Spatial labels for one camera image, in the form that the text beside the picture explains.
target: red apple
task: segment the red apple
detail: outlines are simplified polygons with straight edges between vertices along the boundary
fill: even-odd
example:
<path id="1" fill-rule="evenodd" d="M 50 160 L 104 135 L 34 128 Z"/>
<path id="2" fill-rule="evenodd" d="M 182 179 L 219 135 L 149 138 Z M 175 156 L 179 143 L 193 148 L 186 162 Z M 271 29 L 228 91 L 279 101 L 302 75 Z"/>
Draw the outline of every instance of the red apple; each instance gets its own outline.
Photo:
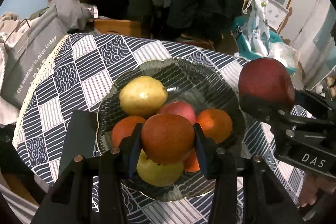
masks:
<path id="1" fill-rule="evenodd" d="M 294 106 L 294 87 L 286 68 L 273 58 L 250 61 L 241 70 L 238 83 L 239 94 L 283 105 L 288 111 Z"/>
<path id="2" fill-rule="evenodd" d="M 164 105 L 157 112 L 157 114 L 161 113 L 171 113 L 180 115 L 188 119 L 189 122 L 191 122 L 192 124 L 196 122 L 196 114 L 193 107 L 184 101 L 177 101 Z"/>

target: fruit bowl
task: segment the fruit bowl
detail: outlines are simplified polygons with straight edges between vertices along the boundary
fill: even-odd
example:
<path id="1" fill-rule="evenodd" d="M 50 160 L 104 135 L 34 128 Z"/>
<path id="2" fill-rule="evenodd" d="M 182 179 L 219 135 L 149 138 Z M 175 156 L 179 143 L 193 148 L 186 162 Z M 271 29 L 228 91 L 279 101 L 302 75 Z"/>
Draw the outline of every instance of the fruit bowl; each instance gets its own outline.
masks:
<path id="1" fill-rule="evenodd" d="M 151 76 L 164 85 L 168 92 L 166 103 L 185 101 L 194 108 L 196 115 L 207 108 L 226 111 L 232 119 L 233 130 L 231 136 L 219 146 L 240 156 L 246 120 L 239 108 L 236 92 L 211 68 L 184 59 L 147 61 L 133 70 L 124 72 L 115 80 L 98 108 L 96 142 L 101 154 L 113 148 L 110 132 L 117 122 L 127 117 L 120 108 L 119 92 L 131 80 L 142 75 Z M 149 198 L 164 202 L 201 196 L 215 187 L 215 180 L 206 180 L 200 171 L 183 172 L 173 185 L 165 187 L 148 184 L 137 172 L 131 180 L 123 179 L 121 183 Z"/>

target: patterned tablecloth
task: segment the patterned tablecloth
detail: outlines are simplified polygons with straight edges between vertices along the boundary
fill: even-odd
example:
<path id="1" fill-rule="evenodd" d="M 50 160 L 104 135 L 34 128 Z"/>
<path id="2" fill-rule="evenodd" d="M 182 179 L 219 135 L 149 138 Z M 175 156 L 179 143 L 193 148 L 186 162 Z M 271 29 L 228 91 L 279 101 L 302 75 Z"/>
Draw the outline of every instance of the patterned tablecloth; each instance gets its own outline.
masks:
<path id="1" fill-rule="evenodd" d="M 234 90 L 245 60 L 195 46 L 121 35 L 66 36 L 47 58 L 21 109 L 13 144 L 31 170 L 50 185 L 58 178 L 64 138 L 75 109 L 97 111 L 113 81 L 124 71 L 151 59 L 184 58 L 215 70 Z M 295 106 L 292 114 L 307 116 Z M 276 160 L 270 126 L 249 119 L 244 142 L 252 155 L 262 155 L 295 203 L 304 172 Z M 239 222 L 243 182 L 237 180 Z M 123 187 L 130 223 L 206 223 L 213 193 L 163 203 Z M 98 179 L 93 184 L 93 209 L 98 211 Z"/>

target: tablecloth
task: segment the tablecloth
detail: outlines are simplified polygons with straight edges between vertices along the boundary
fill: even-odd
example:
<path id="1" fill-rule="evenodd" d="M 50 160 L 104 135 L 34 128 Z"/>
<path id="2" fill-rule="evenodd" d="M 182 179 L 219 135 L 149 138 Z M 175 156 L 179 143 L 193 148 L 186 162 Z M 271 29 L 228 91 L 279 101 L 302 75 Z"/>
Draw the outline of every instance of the tablecloth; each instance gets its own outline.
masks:
<path id="1" fill-rule="evenodd" d="M 50 185 L 58 178 L 64 138 L 75 109 L 97 111 L 113 81 L 124 71 L 151 59 L 184 58 L 215 70 L 234 90 L 245 60 L 199 47 L 117 34 L 72 34 L 47 58 L 26 96 L 13 145 L 27 166 Z M 300 106 L 292 114 L 307 116 Z M 276 160 L 270 126 L 248 117 L 244 143 L 251 155 L 262 155 L 293 201 L 298 203 L 304 172 Z M 243 212 L 243 181 L 237 180 L 237 222 Z M 213 192 L 163 203 L 123 187 L 130 223 L 206 223 Z M 98 211 L 98 179 L 94 178 L 93 209 Z"/>

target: human hand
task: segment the human hand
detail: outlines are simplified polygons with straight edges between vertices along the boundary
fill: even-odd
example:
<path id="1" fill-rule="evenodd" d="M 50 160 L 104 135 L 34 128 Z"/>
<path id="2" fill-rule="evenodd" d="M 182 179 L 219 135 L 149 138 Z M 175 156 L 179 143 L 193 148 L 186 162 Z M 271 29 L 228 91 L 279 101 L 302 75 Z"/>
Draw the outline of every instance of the human hand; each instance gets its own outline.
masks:
<path id="1" fill-rule="evenodd" d="M 316 193 L 319 188 L 332 194 L 336 189 L 336 182 L 329 181 L 322 176 L 315 177 L 307 172 L 299 195 L 300 206 L 304 207 L 307 204 L 313 205 L 317 200 Z"/>

